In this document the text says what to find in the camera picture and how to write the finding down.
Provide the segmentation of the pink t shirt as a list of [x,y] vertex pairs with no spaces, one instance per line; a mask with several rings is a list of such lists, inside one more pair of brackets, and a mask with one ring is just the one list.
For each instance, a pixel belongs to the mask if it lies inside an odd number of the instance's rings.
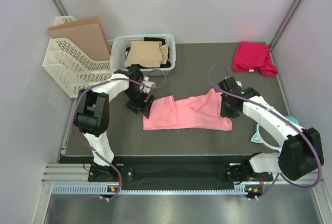
[[175,100],[173,96],[153,102],[143,130],[208,129],[231,131],[232,122],[220,116],[222,94],[211,89],[207,94]]

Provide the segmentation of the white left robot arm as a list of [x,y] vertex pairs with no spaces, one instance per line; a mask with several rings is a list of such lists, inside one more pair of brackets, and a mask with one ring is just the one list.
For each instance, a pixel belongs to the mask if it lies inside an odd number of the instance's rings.
[[86,138],[93,153],[88,181],[111,181],[118,177],[118,169],[112,165],[115,155],[107,137],[110,102],[123,92],[128,97],[126,107],[149,118],[155,99],[149,93],[155,86],[138,67],[131,66],[127,71],[116,70],[109,79],[88,90],[80,90],[73,125]]

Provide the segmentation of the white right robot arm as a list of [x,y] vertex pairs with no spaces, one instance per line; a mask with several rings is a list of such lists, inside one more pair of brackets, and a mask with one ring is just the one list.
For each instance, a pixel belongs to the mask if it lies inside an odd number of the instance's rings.
[[290,122],[253,88],[242,89],[233,77],[219,82],[222,91],[220,115],[236,118],[246,115],[267,131],[278,143],[275,153],[255,153],[242,167],[248,180],[261,173],[281,173],[296,181],[324,164],[321,136],[315,128],[305,129]]

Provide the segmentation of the teal cat ear headphones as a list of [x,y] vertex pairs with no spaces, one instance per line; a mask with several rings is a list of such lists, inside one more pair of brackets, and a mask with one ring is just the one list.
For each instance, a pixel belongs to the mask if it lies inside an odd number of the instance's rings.
[[[296,125],[299,125],[299,121],[294,118],[293,116],[286,116],[285,117],[289,122],[292,122]],[[252,143],[257,143],[257,144],[262,144],[264,145],[265,147],[267,147],[268,149],[271,149],[271,150],[274,150],[274,151],[277,151],[277,152],[281,152],[281,147],[277,147],[277,146],[272,146],[270,144],[268,144],[261,136],[260,134],[260,125],[257,124],[256,125],[256,132],[255,134],[252,136],[251,138],[251,142]]]

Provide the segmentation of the red t shirt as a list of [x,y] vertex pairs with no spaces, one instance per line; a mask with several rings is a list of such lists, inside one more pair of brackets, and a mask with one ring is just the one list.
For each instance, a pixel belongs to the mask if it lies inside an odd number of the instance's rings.
[[263,76],[273,77],[278,74],[277,67],[272,62],[270,47],[265,44],[240,42],[232,68],[235,72],[260,71]]

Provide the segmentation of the white plastic basket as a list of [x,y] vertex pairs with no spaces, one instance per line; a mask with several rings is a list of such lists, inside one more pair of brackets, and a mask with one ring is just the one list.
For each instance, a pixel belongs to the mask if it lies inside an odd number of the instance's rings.
[[128,34],[119,35],[114,39],[112,50],[110,54],[110,69],[112,72],[122,69],[127,70],[125,67],[126,49],[130,47],[131,41],[143,41],[145,37],[161,38],[169,45],[170,56],[169,61],[171,66],[168,68],[160,68],[167,76],[171,70],[175,68],[176,64],[176,43],[172,34]]

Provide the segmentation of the white perforated file organizer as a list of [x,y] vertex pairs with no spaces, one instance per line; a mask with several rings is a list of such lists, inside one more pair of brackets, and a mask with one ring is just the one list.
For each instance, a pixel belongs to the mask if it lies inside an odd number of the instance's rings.
[[[76,20],[72,16],[57,17],[54,26]],[[51,36],[43,68],[70,98],[112,75],[110,60],[94,61],[69,39]]]

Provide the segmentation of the brown cardboard folder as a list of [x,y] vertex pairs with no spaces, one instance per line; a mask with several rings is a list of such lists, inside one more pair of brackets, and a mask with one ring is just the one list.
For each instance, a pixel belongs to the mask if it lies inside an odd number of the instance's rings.
[[48,33],[52,38],[69,39],[94,61],[109,60],[111,48],[98,16],[50,27]]

